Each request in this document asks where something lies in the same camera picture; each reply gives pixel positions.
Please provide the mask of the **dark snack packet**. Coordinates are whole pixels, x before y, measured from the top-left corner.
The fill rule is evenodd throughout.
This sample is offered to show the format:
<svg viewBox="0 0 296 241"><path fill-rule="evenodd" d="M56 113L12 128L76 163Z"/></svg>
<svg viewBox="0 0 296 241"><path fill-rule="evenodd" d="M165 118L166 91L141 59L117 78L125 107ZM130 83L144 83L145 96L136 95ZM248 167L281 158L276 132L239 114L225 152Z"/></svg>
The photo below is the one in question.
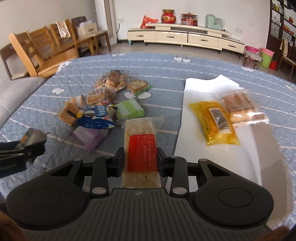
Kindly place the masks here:
<svg viewBox="0 0 296 241"><path fill-rule="evenodd" d="M47 139L47 134L41 130L29 128L22 139L16 145L16 149L26 146L31 146L39 143L44 143Z"/></svg>

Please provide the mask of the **purple snack packet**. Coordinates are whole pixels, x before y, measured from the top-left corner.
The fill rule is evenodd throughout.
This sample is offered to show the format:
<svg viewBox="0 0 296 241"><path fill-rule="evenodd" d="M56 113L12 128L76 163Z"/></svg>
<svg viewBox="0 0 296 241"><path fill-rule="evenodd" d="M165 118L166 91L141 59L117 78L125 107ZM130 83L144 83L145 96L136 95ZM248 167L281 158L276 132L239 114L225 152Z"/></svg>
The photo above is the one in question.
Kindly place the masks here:
<svg viewBox="0 0 296 241"><path fill-rule="evenodd" d="M75 137L84 149L92 152L96 147L107 137L109 129L93 129L77 127L72 133L71 137Z"/></svg>

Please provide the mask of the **red label noodle packet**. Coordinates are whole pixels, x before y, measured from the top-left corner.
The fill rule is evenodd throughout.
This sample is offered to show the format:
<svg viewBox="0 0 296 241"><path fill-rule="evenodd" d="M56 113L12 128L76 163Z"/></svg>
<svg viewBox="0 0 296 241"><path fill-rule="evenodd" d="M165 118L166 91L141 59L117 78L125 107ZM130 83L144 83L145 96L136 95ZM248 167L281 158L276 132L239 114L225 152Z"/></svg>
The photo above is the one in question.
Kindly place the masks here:
<svg viewBox="0 0 296 241"><path fill-rule="evenodd" d="M133 118L123 123L125 162L122 188L143 189L162 186L158 169L157 131L163 116Z"/></svg>

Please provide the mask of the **green snack packet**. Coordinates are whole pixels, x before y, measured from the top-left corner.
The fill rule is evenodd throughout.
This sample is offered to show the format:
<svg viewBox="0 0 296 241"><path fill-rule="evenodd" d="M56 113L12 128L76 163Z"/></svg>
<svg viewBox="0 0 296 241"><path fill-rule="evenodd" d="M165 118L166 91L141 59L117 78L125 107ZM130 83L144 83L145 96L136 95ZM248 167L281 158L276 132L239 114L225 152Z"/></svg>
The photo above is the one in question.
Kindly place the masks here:
<svg viewBox="0 0 296 241"><path fill-rule="evenodd" d="M132 118L141 118L145 116L143 108L134 100L126 100L115 105L116 117L120 121L130 120Z"/></svg>

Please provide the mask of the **small golden cracker packet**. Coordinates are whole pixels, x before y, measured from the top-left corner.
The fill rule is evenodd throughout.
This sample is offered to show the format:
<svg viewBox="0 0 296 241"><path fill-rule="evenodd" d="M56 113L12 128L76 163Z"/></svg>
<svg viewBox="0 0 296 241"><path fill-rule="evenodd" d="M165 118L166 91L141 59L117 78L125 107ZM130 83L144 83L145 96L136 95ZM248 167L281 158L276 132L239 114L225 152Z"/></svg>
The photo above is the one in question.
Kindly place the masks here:
<svg viewBox="0 0 296 241"><path fill-rule="evenodd" d="M151 87L152 86L145 80L134 79L128 82L126 89L134 96L138 96L149 90Z"/></svg>

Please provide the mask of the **clear bag of brown cookies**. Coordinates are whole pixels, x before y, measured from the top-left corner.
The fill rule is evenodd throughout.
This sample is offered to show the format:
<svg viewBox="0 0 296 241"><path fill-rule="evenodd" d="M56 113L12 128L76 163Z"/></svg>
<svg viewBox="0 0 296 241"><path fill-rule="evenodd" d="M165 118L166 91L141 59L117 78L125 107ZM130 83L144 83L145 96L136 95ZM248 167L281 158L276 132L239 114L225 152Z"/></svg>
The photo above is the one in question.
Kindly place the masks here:
<svg viewBox="0 0 296 241"><path fill-rule="evenodd" d="M95 89L108 88L110 90L121 91L128 83L128 73L124 70L110 70L101 75L95 84Z"/></svg>

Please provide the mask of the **yellow snack packet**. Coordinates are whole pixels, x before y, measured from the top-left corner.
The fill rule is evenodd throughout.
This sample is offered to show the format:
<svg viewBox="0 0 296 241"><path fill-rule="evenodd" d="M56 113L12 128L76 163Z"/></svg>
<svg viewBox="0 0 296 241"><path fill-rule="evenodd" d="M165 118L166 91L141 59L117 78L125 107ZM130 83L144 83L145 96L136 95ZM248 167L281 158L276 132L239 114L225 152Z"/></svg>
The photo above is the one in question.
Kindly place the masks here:
<svg viewBox="0 0 296 241"><path fill-rule="evenodd" d="M208 146L240 145L231 120L217 101L200 101L189 104L202 126Z"/></svg>

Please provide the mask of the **clear pack of brown biscuits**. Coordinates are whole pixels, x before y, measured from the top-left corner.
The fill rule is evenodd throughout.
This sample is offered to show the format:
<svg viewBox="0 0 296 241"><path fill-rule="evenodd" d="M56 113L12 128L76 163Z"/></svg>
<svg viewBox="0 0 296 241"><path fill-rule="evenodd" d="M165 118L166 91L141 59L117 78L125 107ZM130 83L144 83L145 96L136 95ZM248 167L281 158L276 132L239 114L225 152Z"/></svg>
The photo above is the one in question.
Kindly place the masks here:
<svg viewBox="0 0 296 241"><path fill-rule="evenodd" d="M234 127L268 124L269 118L252 102L246 89L224 91L217 94Z"/></svg>

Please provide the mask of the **near wooden chair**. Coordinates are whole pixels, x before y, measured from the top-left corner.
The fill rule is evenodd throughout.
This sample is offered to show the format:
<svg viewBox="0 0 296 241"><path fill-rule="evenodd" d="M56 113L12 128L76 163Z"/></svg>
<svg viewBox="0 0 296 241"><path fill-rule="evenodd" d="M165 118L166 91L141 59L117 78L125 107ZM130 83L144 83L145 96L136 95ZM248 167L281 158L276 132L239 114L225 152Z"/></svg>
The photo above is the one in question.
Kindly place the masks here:
<svg viewBox="0 0 296 241"><path fill-rule="evenodd" d="M31 77L48 78L62 63L79 57L74 48L56 49L47 27L30 33L11 33L9 40Z"/></svg>

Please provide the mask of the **cream TV cabinet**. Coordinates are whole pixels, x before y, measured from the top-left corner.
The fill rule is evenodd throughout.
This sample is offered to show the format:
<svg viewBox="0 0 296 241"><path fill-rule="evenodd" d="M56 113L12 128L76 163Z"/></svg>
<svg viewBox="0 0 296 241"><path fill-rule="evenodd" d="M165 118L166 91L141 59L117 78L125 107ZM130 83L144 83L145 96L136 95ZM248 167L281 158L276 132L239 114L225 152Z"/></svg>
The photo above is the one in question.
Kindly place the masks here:
<svg viewBox="0 0 296 241"><path fill-rule="evenodd" d="M243 54L245 44L231 38L227 31L178 24L148 23L146 29L134 28L127 32L130 42L174 44Z"/></svg>

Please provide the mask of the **small wooden stool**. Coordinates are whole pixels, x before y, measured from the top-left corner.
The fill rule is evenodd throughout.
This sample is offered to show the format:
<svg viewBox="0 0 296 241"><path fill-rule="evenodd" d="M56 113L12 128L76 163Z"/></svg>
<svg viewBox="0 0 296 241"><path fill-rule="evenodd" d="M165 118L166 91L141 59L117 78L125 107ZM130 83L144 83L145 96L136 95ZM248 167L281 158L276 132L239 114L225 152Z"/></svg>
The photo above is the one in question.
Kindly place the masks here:
<svg viewBox="0 0 296 241"><path fill-rule="evenodd" d="M245 50L244 51L244 62L243 66L247 67L250 63L253 63L253 69L258 69L260 63L262 63L262 57L259 54L250 52Z"/></svg>

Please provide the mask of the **white towel on chair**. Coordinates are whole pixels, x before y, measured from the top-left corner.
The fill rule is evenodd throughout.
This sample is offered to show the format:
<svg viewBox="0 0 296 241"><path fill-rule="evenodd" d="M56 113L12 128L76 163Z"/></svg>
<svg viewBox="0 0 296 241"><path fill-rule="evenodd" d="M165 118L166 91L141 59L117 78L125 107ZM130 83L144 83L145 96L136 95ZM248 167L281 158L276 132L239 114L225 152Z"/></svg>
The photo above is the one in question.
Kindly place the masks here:
<svg viewBox="0 0 296 241"><path fill-rule="evenodd" d="M56 22L56 25L62 39L71 37L66 21Z"/></svg>

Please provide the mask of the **small red bucket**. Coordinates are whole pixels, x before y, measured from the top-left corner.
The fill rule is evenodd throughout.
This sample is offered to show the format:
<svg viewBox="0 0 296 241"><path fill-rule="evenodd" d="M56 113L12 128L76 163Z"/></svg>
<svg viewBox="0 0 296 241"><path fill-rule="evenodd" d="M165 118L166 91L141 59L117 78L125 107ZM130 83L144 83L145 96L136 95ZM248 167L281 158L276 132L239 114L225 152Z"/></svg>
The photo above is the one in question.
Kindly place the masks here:
<svg viewBox="0 0 296 241"><path fill-rule="evenodd" d="M272 61L269 65L269 69L276 70L277 64L277 61Z"/></svg>

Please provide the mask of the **white standing air conditioner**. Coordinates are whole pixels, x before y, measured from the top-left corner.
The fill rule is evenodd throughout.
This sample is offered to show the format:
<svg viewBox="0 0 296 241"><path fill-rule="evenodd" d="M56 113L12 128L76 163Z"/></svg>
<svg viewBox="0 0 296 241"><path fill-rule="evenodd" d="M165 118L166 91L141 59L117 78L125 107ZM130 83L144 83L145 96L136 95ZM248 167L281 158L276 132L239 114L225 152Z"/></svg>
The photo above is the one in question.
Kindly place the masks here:
<svg viewBox="0 0 296 241"><path fill-rule="evenodd" d="M111 45L117 44L116 22L112 0L95 0L99 30L107 30Z"/></svg>

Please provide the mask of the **dark wooden shelf divider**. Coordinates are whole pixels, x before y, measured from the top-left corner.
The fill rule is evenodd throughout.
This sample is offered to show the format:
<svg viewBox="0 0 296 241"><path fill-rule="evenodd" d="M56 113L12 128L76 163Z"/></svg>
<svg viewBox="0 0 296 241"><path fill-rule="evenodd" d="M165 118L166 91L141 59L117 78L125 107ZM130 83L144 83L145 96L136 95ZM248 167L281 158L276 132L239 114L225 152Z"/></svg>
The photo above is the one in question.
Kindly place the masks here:
<svg viewBox="0 0 296 241"><path fill-rule="evenodd" d="M270 1L266 48L274 51L273 60L278 64L282 40L287 40L288 57L295 60L295 1Z"/></svg>

